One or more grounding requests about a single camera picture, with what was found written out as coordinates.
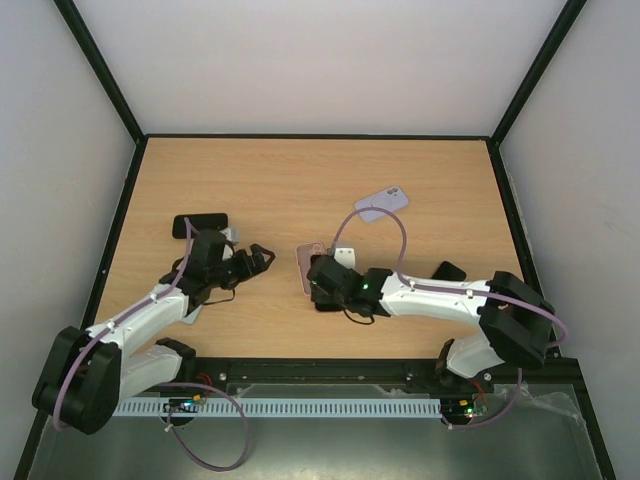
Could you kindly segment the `pink phone case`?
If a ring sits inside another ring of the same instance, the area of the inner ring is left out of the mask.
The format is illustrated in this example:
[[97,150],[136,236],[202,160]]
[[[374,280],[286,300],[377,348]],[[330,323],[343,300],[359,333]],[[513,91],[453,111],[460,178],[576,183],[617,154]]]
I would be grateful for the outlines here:
[[307,296],[311,294],[311,285],[307,278],[307,273],[311,267],[311,260],[314,256],[322,255],[324,252],[324,245],[321,242],[305,243],[296,247],[296,261],[300,273],[302,289],[304,294]]

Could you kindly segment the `magenta smartphone black screen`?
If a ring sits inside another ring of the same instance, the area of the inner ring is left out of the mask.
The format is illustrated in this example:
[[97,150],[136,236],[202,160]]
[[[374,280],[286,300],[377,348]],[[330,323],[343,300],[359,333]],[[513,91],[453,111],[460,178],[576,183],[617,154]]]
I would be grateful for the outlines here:
[[346,310],[343,305],[327,299],[322,299],[318,302],[315,302],[314,307],[315,310],[319,313],[344,312]]

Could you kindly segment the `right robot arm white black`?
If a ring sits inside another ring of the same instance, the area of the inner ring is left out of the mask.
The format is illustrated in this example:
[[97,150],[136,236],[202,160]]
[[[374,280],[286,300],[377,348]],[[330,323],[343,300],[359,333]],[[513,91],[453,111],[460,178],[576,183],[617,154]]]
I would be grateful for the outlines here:
[[441,349],[431,379],[447,391],[460,391],[503,364],[533,370],[545,363],[553,307],[509,272],[480,281],[406,277],[386,268],[360,274],[330,255],[316,255],[306,277],[317,310],[342,311],[359,324],[421,316],[474,328]]

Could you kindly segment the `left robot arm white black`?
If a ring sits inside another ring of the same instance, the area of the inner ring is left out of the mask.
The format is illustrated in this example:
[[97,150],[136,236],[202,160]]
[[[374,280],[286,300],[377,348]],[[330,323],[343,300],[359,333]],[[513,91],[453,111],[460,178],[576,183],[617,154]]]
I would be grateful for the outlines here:
[[184,255],[142,299],[102,323],[61,330],[34,388],[33,407],[58,428],[93,434],[121,402],[179,378],[193,349],[172,339],[142,347],[174,323],[193,322],[213,290],[233,292],[276,258],[259,244],[235,244],[230,228],[189,236]]

